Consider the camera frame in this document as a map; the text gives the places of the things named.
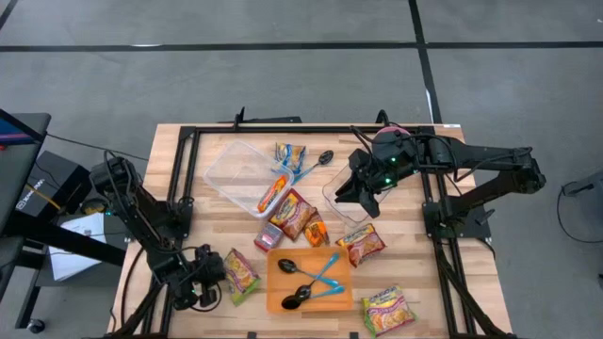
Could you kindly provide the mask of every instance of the clear plastic container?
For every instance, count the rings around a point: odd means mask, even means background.
[[[360,225],[364,225],[366,222],[373,220],[373,218],[368,216],[368,212],[362,208],[360,203],[335,202],[335,198],[337,198],[335,192],[342,185],[344,185],[348,179],[350,179],[350,176],[351,169],[349,166],[346,166],[344,169],[339,171],[339,173],[329,184],[322,187],[322,195],[324,196],[327,207],[331,210],[331,212],[342,219],[346,225],[355,228]],[[382,194],[375,194],[375,200],[377,202],[382,202],[388,193],[389,190],[383,192]]]
[[[257,204],[281,175],[287,177],[285,187],[266,210],[260,212]],[[293,172],[247,142],[235,140],[205,171],[204,181],[252,216],[267,218],[291,188]]]

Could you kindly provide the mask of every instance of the computer monitor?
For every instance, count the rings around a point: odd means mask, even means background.
[[[7,111],[0,109],[0,145],[25,145],[43,141],[43,135],[31,129]]]

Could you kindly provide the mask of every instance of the white paper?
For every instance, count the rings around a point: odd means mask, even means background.
[[[60,225],[61,228],[76,232],[82,235],[94,235],[92,239],[96,239],[100,242],[106,243],[105,239],[105,216],[100,213],[95,213],[90,216],[77,218],[74,220],[63,222]],[[73,275],[100,263],[99,260],[90,259],[81,255],[75,254],[56,254],[65,253],[67,251],[51,247],[49,249],[51,257],[50,260],[53,265],[53,275],[55,281],[62,282]]]

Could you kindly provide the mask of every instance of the black spoon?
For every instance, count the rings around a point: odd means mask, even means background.
[[[295,291],[295,295],[284,298],[283,302],[281,302],[281,306],[283,306],[283,308],[286,310],[295,310],[296,308],[300,307],[302,302],[308,300],[310,298],[310,296],[312,295],[312,284],[315,283],[317,278],[320,278],[322,276],[322,274],[327,269],[329,269],[329,267],[331,267],[338,259],[339,259],[339,253],[338,252],[333,253],[333,255],[331,256],[331,259],[329,259],[329,262],[327,263],[327,265],[325,265],[322,268],[322,270],[317,275],[317,277],[314,280],[312,280],[312,282],[310,282],[310,284],[302,285],[302,286],[298,287],[297,291]]]
[[[286,273],[295,273],[295,272],[303,273],[311,278],[320,280],[321,282],[326,283],[331,287],[337,287],[339,285],[339,282],[337,280],[329,279],[329,278],[325,278],[325,277],[319,277],[318,275],[302,271],[301,269],[299,269],[297,267],[297,265],[295,265],[295,263],[292,260],[289,260],[289,259],[279,260],[279,268],[283,272],[286,272]]]
[[[311,170],[313,170],[316,166],[318,165],[327,165],[328,163],[331,162],[331,160],[333,160],[333,155],[334,152],[329,150],[329,151],[325,151],[323,152],[319,157],[318,157],[318,162],[316,164],[314,164],[313,167],[305,170],[303,173],[300,173],[298,175],[295,176],[295,180],[293,181],[293,185],[295,185],[299,180],[301,180],[306,174],[308,174]]]

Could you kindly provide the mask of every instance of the yellow snack bag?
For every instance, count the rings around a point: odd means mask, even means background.
[[[371,298],[363,298],[362,302],[365,325],[373,338],[416,321],[416,315],[408,307],[402,289],[397,285]]]

